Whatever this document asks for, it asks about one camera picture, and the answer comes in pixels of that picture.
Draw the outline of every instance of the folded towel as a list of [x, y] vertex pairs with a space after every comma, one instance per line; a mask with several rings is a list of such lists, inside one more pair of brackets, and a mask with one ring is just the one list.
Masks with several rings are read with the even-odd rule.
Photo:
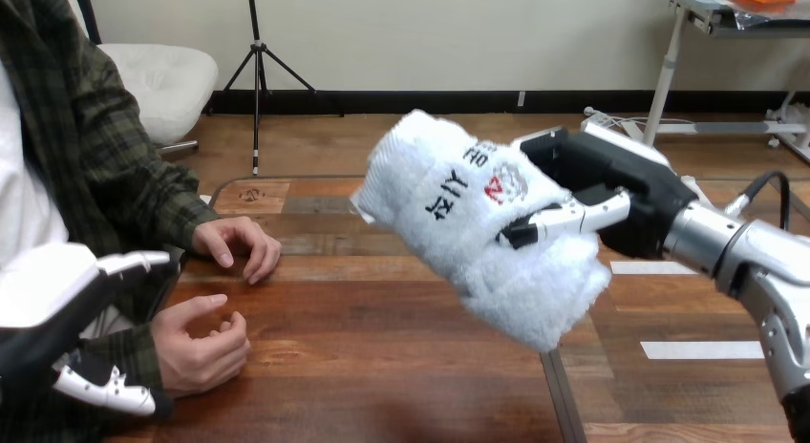
[[597, 236], [566, 234], [517, 250], [497, 237], [569, 199], [520, 150], [421, 111], [376, 145], [352, 196], [367, 222], [393, 230], [468, 310], [539, 351], [554, 349], [607, 286]]

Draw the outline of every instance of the metal stand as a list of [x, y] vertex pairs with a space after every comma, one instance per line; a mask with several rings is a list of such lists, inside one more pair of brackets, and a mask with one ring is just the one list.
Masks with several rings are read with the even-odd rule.
[[[255, 91], [255, 110], [253, 113], [253, 176], [259, 176], [259, 122], [262, 119], [261, 110], [259, 108], [259, 87], [261, 85], [263, 97], [266, 98], [269, 94], [267, 89], [267, 81], [265, 77], [265, 61], [263, 55], [266, 54], [270, 58], [273, 59], [276, 63], [279, 64], [282, 68], [284, 68], [290, 75], [295, 77], [296, 80], [301, 82], [307, 89], [313, 94], [317, 95], [317, 90], [315, 90], [311, 85], [307, 83], [300, 75], [296, 74], [288, 65], [286, 65], [278, 56], [276, 56], [270, 49], [267, 48], [267, 45], [262, 42], [261, 37], [259, 36], [259, 23], [258, 18], [256, 17], [256, 1], [255, 0], [248, 0], [250, 5], [250, 22], [253, 25], [253, 44], [250, 45], [250, 51], [245, 56], [245, 60], [242, 61], [242, 64], [239, 66], [239, 69], [236, 70], [236, 73], [231, 77], [230, 81], [225, 85], [224, 92], [230, 90], [230, 87], [233, 85], [233, 82], [236, 81], [239, 74], [242, 73], [242, 69], [245, 68], [247, 65], [247, 61], [250, 60], [251, 57], [255, 57], [254, 64], [254, 91]], [[335, 104], [334, 101], [331, 100], [327, 96], [329, 102], [340, 111], [340, 116], [344, 116], [342, 108]]]
[[196, 140], [189, 140], [187, 142], [181, 142], [178, 144], [169, 144], [164, 145], [158, 149], [158, 155], [165, 155], [171, 152], [177, 152], [179, 150], [185, 149], [194, 149], [197, 150], [200, 148], [200, 143]]
[[[675, 7], [675, 26], [672, 31], [670, 47], [664, 57], [661, 67], [661, 74], [658, 77], [658, 85], [655, 88], [655, 96], [652, 100], [650, 115], [644, 132], [632, 121], [621, 123], [622, 128], [633, 140], [642, 141], [649, 146], [653, 146], [655, 138], [659, 134], [666, 135], [774, 135], [796, 151], [805, 160], [810, 162], [810, 134], [805, 123], [783, 123], [779, 121], [777, 111], [769, 114], [764, 121], [760, 122], [707, 122], [695, 124], [660, 124], [661, 115], [664, 113], [664, 105], [670, 92], [672, 78], [677, 66], [678, 55], [681, 49], [681, 40], [687, 23], [691, 21], [690, 9], [674, 2], [670, 3]], [[782, 108], [789, 105], [793, 98], [793, 93], [785, 98]]]

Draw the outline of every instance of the robotic arm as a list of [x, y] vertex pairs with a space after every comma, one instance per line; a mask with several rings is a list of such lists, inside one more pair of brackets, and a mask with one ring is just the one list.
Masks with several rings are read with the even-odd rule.
[[[516, 221], [501, 241], [521, 247], [554, 232], [597, 231], [627, 257], [673, 260], [711, 279], [757, 324], [790, 432], [810, 441], [810, 239], [740, 218], [751, 191], [725, 210], [700, 202], [657, 151], [592, 124], [576, 136], [558, 129], [513, 145], [574, 200]], [[786, 224], [784, 205], [782, 216]]]
[[166, 395], [81, 349], [79, 335], [118, 292], [178, 268], [166, 252], [99, 260], [82, 244], [54, 243], [0, 269], [0, 408], [52, 388], [98, 407], [168, 417]]

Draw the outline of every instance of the green plaid flannel shirt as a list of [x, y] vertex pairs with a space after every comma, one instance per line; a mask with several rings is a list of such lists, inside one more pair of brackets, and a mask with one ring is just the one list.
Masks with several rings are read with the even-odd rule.
[[[217, 219], [194, 175], [159, 159], [138, 104], [67, 0], [0, 0], [0, 62], [20, 106], [26, 158], [72, 242], [98, 257], [166, 244], [189, 250], [194, 228]], [[121, 295], [117, 306], [137, 326], [86, 344], [151, 388], [161, 387], [146, 314], [156, 296], [154, 288]], [[0, 403], [0, 441], [97, 441], [112, 417], [125, 416], [46, 392], [25, 405]]]

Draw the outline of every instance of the camera tripod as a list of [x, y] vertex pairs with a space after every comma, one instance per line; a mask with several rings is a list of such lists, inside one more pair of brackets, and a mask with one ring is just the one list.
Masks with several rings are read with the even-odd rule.
[[[259, 89], [261, 87], [262, 97], [267, 98], [267, 95], [270, 91], [267, 89], [267, 81], [265, 77], [265, 61], [264, 55], [266, 54], [270, 58], [273, 59], [276, 63], [279, 64], [282, 68], [285, 69], [290, 75], [295, 77], [296, 80], [301, 82], [307, 89], [312, 93], [312, 95], [317, 95], [317, 90], [315, 90], [311, 85], [307, 83], [301, 75], [298, 75], [293, 69], [291, 69], [287, 64], [284, 63], [275, 53], [271, 52], [270, 49], [267, 47], [267, 44], [262, 42], [261, 37], [259, 36], [259, 23], [258, 18], [256, 17], [256, 1], [255, 0], [248, 0], [250, 5], [250, 22], [253, 25], [253, 43], [250, 45], [250, 51], [245, 56], [245, 60], [242, 61], [242, 64], [239, 66], [239, 69], [236, 70], [236, 73], [231, 77], [230, 81], [225, 85], [223, 92], [227, 92], [230, 90], [230, 87], [233, 86], [233, 82], [236, 81], [237, 77], [242, 73], [242, 70], [247, 65], [247, 62], [250, 58], [254, 58], [254, 94], [255, 94], [255, 109], [253, 112], [253, 176], [259, 176], [259, 122], [262, 119], [262, 112], [260, 110], [260, 96], [259, 96]], [[340, 105], [336, 104], [328, 95], [327, 100], [335, 106], [335, 108], [339, 111], [340, 116], [344, 116], [343, 109]]]

